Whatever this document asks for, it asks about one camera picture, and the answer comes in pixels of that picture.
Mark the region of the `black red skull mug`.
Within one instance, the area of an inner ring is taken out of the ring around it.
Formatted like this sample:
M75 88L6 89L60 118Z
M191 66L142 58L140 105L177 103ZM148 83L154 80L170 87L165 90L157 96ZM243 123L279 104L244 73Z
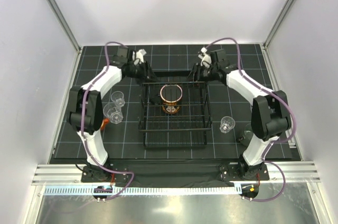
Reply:
M158 105L161 110L169 115L178 113L181 109L180 102L183 98L183 89L179 85L163 85L155 95L149 98L153 105Z

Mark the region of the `small orange cup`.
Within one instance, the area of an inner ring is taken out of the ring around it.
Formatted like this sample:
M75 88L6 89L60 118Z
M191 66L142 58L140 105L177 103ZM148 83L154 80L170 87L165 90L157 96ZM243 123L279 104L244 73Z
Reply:
M100 130L104 130L105 127L106 127L106 125L109 124L109 123L110 123L109 119L108 119L108 118L105 118L105 119L102 121Z

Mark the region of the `grey green mug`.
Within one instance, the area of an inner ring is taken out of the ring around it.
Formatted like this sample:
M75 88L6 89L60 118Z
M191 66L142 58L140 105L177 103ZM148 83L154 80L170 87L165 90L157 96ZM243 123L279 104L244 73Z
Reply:
M245 147L248 147L251 140L252 140L252 137L253 137L254 133L252 131L252 127L251 127L251 124L248 123L244 129L242 130L241 134L240 134L240 137L238 137L236 139L237 143L245 146Z

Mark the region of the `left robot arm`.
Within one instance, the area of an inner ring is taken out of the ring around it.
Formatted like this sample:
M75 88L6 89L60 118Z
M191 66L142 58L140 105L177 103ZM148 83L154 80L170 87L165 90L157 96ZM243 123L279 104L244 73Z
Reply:
M105 46L106 65L103 69L88 83L70 89L66 109L67 122L80 137L87 155L83 178L100 182L108 181L114 173L100 132L104 121L102 98L125 77L142 82L156 79L144 59L147 53L144 49L133 50L122 45L112 57L107 51Z

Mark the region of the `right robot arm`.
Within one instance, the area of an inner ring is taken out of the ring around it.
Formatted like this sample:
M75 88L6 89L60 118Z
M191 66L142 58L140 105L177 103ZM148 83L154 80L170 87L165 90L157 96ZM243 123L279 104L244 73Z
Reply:
M231 65L223 49L211 53L203 47L198 52L188 76L191 81L219 81L240 94L251 106L253 136L240 155L237 174L241 179L251 180L262 169L265 157L277 143L282 133L292 126L287 107L287 96L273 91L253 80L239 65Z

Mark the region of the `small clear plastic cup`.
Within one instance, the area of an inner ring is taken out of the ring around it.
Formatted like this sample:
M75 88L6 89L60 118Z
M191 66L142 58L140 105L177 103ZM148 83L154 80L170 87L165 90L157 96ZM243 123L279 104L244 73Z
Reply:
M121 91L115 91L110 95L110 100L117 104L119 107L123 107L125 105L125 96Z

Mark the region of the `black grid mat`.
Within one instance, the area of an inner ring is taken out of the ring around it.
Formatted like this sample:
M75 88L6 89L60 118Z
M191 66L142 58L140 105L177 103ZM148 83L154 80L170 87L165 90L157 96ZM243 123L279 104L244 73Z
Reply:
M145 49L146 60L154 71L185 71L199 61L197 52L204 45L137 45L132 49ZM259 44L240 44L242 68L260 84L273 88L272 72L268 68L266 56ZM79 61L73 86L82 86L91 80L105 65L102 46L86 46ZM195 148L145 148L142 133L138 131L140 110L140 86L134 79L125 78L115 85L103 99L103 105L110 102L110 94L120 90L125 95L124 120L117 125L109 124L102 133L104 146L114 159L198 159L198 158L238 158L245 147L236 142L251 114L249 104L232 89L219 82L208 86L212 115L212 129L208 132L207 145ZM231 116L236 121L235 128L223 134L219 130L221 118ZM71 126L64 121L61 125L51 161L53 164L70 164L86 159L85 149L80 138ZM292 150L288 143L273 146L267 158L272 160L291 160Z

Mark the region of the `large clear plastic cup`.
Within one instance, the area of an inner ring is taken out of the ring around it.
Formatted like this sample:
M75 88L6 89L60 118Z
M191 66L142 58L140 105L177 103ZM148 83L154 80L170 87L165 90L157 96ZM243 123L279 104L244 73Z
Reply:
M103 107L103 115L113 124L119 124L123 121L121 106L115 102L107 103Z

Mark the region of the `clear cup right side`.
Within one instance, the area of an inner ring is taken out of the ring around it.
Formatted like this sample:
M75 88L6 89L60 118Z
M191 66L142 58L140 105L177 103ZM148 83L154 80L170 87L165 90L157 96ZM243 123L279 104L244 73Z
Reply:
M226 134L234 129L236 122L232 117L225 116L220 121L220 132Z

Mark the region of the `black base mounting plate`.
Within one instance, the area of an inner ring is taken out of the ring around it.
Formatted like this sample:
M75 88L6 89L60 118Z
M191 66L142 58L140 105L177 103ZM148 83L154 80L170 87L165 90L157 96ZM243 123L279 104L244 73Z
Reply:
M117 186L135 188L211 188L269 181L266 165L241 177L235 159L110 159Z

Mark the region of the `right aluminium frame post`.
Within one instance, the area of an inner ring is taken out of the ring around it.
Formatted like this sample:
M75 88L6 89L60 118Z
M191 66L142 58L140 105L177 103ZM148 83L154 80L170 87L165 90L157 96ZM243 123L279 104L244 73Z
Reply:
M265 49L267 49L271 45L275 35L277 34L278 30L280 29L282 23L286 19L288 13L292 9L295 2L296 2L296 0L286 0L285 1L280 13L278 14L270 32L268 33L268 35L267 35L267 37L266 37L266 39L263 43L263 46L264 46Z

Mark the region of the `aluminium frame post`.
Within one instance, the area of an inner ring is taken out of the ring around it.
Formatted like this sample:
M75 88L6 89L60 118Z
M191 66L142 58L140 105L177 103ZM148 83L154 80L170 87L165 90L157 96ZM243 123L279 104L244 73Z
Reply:
M66 37L68 38L68 40L70 41L70 43L72 44L73 48L76 50L77 53L80 53L81 51L81 45L78 43L78 41L76 40L73 32L71 31L65 17L63 16L56 0L46 0L49 7L51 8L54 16L56 17L56 19L58 20L61 28L63 29Z
M278 14L270 32L268 33L268 35L267 35L267 37L266 37L266 39L263 43L263 46L264 46L265 49L267 49L271 45L275 35L277 34L278 30L280 29L282 23L286 19L288 13L292 9L295 2L296 2L296 0L286 0L285 1L280 13Z

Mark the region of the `left aluminium frame post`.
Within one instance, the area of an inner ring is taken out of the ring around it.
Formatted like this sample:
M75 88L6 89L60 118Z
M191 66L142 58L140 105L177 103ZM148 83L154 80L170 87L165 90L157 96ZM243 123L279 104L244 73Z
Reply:
M66 37L68 38L68 40L70 41L70 43L72 44L73 48L76 50L77 53L80 53L81 51L81 45L78 43L78 41L76 40L73 32L71 31L65 17L63 16L56 0L46 0L49 7L51 8L54 16L56 17L56 19L58 20L61 28L63 29Z

